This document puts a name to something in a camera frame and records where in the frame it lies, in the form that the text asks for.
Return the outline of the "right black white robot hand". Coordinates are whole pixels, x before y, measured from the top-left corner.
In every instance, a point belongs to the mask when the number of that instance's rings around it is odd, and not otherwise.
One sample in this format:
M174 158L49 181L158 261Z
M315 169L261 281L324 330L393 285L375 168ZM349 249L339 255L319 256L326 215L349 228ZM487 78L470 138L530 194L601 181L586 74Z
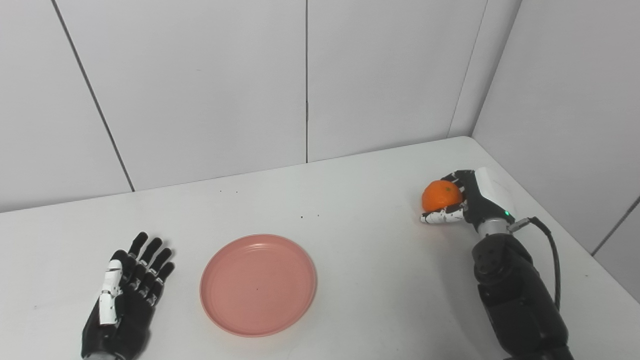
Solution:
M514 201L508 186L488 167L476 170L457 170L441 178L452 184L461 200L420 216L424 224L446 224L465 221L473 225L480 237L510 234L515 223Z

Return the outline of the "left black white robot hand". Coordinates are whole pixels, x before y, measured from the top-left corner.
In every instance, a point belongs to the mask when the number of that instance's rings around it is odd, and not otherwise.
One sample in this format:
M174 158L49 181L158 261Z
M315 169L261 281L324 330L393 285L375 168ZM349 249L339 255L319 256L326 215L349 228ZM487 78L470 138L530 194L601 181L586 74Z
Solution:
M151 337L151 322L167 278L173 250L142 231L119 249L103 274L100 294L81 334L83 360L137 360Z

